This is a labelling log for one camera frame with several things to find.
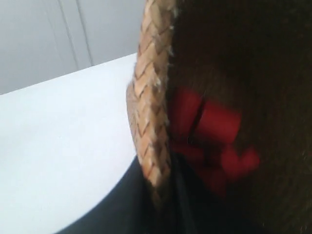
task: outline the braided straw band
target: braided straw band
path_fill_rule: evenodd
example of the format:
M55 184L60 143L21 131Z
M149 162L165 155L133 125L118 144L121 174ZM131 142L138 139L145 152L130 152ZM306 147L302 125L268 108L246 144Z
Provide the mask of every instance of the braided straw band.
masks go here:
M165 93L176 0L146 0L127 109L138 160L157 207L169 191Z

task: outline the white wall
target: white wall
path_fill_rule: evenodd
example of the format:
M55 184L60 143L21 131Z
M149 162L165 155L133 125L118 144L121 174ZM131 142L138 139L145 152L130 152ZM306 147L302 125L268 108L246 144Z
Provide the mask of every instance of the white wall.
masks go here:
M136 52L144 1L2 0L0 94Z

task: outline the black fabric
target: black fabric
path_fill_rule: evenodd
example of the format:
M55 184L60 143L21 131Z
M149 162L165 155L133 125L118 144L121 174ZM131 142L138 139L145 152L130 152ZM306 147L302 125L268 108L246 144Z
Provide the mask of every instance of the black fabric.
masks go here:
M172 200L156 212L137 158L88 214L58 234L264 234L205 189L181 156L172 158Z

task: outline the white tabletop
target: white tabletop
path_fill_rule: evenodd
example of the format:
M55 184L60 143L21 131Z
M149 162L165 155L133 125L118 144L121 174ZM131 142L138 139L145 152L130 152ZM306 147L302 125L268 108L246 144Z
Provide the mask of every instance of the white tabletop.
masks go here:
M135 156L136 55L0 96L0 233L52 234L95 207Z

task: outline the white table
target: white table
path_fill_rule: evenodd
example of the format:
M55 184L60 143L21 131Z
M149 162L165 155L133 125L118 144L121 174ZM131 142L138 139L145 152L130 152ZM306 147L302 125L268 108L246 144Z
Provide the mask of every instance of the white table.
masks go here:
M95 207L135 156L136 55L0 96L0 233L52 234Z

